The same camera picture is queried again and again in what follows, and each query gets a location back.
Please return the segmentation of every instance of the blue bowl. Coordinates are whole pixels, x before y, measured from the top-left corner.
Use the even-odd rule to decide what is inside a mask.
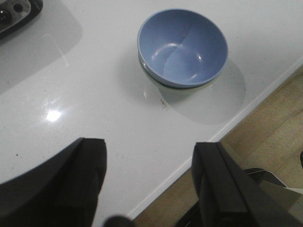
[[[220,29],[188,10],[169,9],[149,17],[138,34],[139,60],[160,83],[191,88],[215,79],[227,59]]]

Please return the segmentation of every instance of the black object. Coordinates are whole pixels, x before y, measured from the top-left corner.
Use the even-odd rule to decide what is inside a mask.
[[[42,7],[42,0],[0,1],[0,39],[31,21]]]
[[[256,182],[264,179],[285,185],[262,169],[241,170],[220,143],[196,144],[192,175],[199,203],[177,223],[177,227],[302,226]]]
[[[303,168],[303,152],[300,155],[300,160],[301,160],[301,165],[302,165],[302,168]]]
[[[118,215],[108,218],[103,227],[136,227],[136,225],[130,219]]]
[[[79,138],[0,185],[0,226],[90,227],[106,168],[104,140]]]

